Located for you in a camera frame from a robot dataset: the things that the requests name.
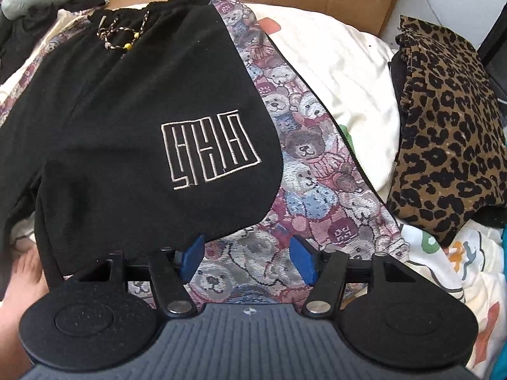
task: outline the black clothing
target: black clothing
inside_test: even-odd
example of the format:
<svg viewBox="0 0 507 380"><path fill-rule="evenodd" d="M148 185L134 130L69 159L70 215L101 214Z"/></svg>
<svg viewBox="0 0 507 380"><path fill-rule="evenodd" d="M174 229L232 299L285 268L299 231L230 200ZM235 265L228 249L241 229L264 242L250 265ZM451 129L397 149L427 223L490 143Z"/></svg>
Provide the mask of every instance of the black clothing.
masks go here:
<svg viewBox="0 0 507 380"><path fill-rule="evenodd" d="M403 94L405 81L407 80L407 63L401 59L400 51L398 51L391 59L391 80L392 86L395 89L396 102L398 103L398 110L400 112L401 138L401 132L407 123L408 113L400 106L401 95Z"/></svg>
<svg viewBox="0 0 507 380"><path fill-rule="evenodd" d="M75 12L104 4L104 0L70 0L58 8ZM10 21L0 10L0 84L30 57L37 42L54 24L57 14L54 5L31 7L26 16Z"/></svg>
<svg viewBox="0 0 507 380"><path fill-rule="evenodd" d="M188 247L256 224L281 182L280 141L210 0L100 10L44 59L0 129L0 227L35 208L52 281L111 251ZM145 33L105 49L107 27ZM132 33L118 32L124 45Z"/></svg>

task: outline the drawstring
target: drawstring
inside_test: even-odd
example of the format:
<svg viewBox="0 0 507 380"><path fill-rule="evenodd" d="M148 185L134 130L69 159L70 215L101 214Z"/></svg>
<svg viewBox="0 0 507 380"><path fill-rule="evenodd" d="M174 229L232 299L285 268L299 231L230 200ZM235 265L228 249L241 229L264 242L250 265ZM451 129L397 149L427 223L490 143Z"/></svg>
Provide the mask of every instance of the drawstring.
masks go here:
<svg viewBox="0 0 507 380"><path fill-rule="evenodd" d="M106 16L102 16L102 20L100 20L100 24L98 25L97 37L100 38L101 40L104 40L104 47L106 49L116 50L117 48L119 48L128 51L132 48L135 42L140 39L141 35L143 35L144 26L146 25L146 21L148 20L149 14L150 12L147 11L146 14L144 15L143 23L141 24L141 28L139 29L139 31L133 30L128 27L118 27L115 29L114 26L116 25L120 17L116 17L109 27L102 27L102 24L104 24L104 21L106 19ZM112 34L117 33L119 31L130 31L134 35L134 38L130 43L126 43L123 47L121 45L112 45L107 39L108 37L111 37Z"/></svg>

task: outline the gray ribbed plastic surface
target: gray ribbed plastic surface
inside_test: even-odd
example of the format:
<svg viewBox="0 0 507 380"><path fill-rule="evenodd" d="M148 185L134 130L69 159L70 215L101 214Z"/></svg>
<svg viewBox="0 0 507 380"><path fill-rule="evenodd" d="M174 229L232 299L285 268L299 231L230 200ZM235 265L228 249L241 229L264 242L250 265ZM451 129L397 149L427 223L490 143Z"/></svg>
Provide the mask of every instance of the gray ribbed plastic surface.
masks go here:
<svg viewBox="0 0 507 380"><path fill-rule="evenodd" d="M37 366L25 380L473 380L463 367L403 374L351 352L329 322L298 315L290 304L208 304L190 320L172 320L152 347L123 366L64 373Z"/></svg>

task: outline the metal rivet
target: metal rivet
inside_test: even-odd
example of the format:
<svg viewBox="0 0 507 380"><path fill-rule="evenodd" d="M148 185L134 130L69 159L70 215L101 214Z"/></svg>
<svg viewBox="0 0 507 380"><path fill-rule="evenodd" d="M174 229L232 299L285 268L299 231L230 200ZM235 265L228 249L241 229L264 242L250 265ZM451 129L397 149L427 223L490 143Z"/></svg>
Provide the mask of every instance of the metal rivet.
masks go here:
<svg viewBox="0 0 507 380"><path fill-rule="evenodd" d="M192 310L192 304L186 300L172 301L167 309L174 314L184 314Z"/></svg>
<svg viewBox="0 0 507 380"><path fill-rule="evenodd" d="M331 305L326 301L313 300L306 305L306 310L312 314L322 314L331 310Z"/></svg>

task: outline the teal fabric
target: teal fabric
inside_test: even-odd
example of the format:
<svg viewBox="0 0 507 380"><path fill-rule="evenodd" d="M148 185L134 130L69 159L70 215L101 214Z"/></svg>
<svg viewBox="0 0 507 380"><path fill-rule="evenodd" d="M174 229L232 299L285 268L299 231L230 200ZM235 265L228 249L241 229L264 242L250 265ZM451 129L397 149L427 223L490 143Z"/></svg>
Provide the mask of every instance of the teal fabric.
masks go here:
<svg viewBox="0 0 507 380"><path fill-rule="evenodd" d="M507 247L507 226L504 229L504 234L502 235L502 245L503 247ZM504 255L504 274L507 275L507 262L505 262L506 256ZM504 345L502 351L496 361L495 367L491 372L491 376L489 380L505 380L507 379L507 344Z"/></svg>

